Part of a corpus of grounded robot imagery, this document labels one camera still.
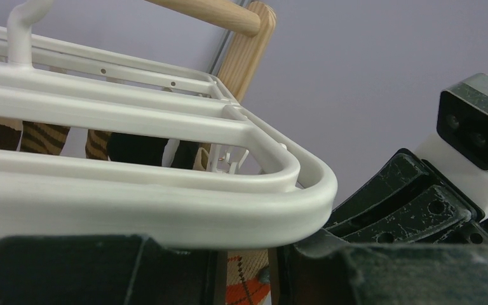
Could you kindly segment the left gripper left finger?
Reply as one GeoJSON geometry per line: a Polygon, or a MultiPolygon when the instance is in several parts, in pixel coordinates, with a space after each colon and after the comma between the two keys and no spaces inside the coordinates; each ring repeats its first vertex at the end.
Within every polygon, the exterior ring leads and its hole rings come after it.
{"type": "Polygon", "coordinates": [[[221,252],[144,235],[0,239],[0,304],[223,304],[221,252]]]}

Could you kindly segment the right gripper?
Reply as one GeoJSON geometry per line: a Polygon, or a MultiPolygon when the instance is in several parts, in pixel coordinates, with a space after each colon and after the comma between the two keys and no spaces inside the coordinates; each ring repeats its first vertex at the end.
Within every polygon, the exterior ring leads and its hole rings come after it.
{"type": "MultiPolygon", "coordinates": [[[[431,182],[421,160],[400,149],[332,211],[324,228],[356,229],[338,231],[339,237],[352,243],[435,242],[471,221],[472,212],[448,189],[427,188],[431,182]]],[[[488,219],[470,222],[442,243],[488,245],[488,219]]]]}

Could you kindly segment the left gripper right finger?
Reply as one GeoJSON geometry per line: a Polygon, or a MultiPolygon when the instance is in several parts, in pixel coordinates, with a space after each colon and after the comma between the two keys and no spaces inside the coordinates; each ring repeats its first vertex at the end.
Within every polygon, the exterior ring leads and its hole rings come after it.
{"type": "Polygon", "coordinates": [[[273,304],[488,304],[488,246],[348,243],[322,229],[281,247],[273,304]]]}

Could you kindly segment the beige argyle sock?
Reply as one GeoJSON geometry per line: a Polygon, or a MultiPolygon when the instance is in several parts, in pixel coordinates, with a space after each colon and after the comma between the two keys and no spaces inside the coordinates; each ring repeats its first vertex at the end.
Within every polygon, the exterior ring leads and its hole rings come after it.
{"type": "Polygon", "coordinates": [[[226,304],[264,304],[271,287],[267,250],[227,253],[226,304]]]}
{"type": "Polygon", "coordinates": [[[199,147],[196,153],[193,170],[207,171],[209,164],[209,151],[204,147],[199,147]]]}

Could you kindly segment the black sock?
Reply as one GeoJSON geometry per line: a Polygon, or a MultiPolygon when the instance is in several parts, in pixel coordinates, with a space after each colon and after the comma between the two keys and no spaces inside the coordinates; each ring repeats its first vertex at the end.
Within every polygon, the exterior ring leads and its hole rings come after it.
{"type": "Polygon", "coordinates": [[[107,143],[111,161],[161,166],[168,139],[112,133],[107,143]]]}
{"type": "Polygon", "coordinates": [[[171,168],[192,170],[200,144],[181,140],[170,165],[171,168]]]}

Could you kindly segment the white clip hanger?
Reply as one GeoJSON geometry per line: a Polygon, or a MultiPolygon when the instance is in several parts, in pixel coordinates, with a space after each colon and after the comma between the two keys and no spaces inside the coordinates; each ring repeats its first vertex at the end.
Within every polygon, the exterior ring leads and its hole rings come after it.
{"type": "Polygon", "coordinates": [[[242,147],[239,175],[0,150],[0,238],[145,233],[175,248],[271,248],[326,223],[337,178],[321,159],[193,69],[34,35],[51,1],[0,27],[0,118],[242,147]]]}

